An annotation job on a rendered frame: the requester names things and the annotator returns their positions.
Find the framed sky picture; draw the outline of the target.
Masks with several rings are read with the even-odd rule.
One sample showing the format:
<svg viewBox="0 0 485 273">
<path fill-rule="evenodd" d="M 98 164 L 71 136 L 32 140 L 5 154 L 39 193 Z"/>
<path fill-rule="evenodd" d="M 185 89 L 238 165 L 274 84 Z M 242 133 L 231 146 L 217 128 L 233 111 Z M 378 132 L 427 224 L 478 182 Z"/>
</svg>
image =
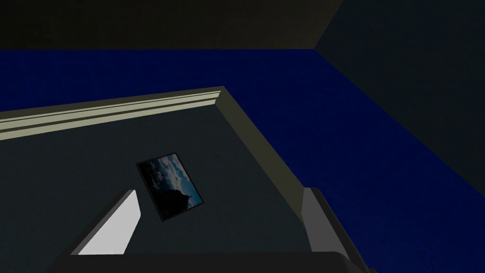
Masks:
<svg viewBox="0 0 485 273">
<path fill-rule="evenodd" d="M 204 199 L 174 152 L 136 163 L 162 222 L 204 204 Z"/>
</svg>

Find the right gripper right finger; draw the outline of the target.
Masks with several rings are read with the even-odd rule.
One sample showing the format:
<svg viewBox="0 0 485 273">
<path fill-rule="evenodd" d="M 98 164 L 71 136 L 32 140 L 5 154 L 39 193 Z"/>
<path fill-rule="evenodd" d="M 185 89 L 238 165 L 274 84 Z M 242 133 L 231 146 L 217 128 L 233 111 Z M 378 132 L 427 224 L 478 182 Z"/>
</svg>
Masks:
<svg viewBox="0 0 485 273">
<path fill-rule="evenodd" d="M 364 270 L 365 262 L 318 188 L 304 188 L 301 216 L 311 251 L 324 269 Z"/>
</svg>

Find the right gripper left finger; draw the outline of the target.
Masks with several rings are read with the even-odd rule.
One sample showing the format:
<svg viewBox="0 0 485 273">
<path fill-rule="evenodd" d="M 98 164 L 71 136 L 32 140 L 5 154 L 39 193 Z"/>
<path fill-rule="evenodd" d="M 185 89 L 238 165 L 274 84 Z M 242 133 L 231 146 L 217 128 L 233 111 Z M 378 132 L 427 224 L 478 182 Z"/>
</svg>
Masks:
<svg viewBox="0 0 485 273">
<path fill-rule="evenodd" d="M 136 191 L 125 191 L 70 254 L 123 255 L 140 218 Z"/>
</svg>

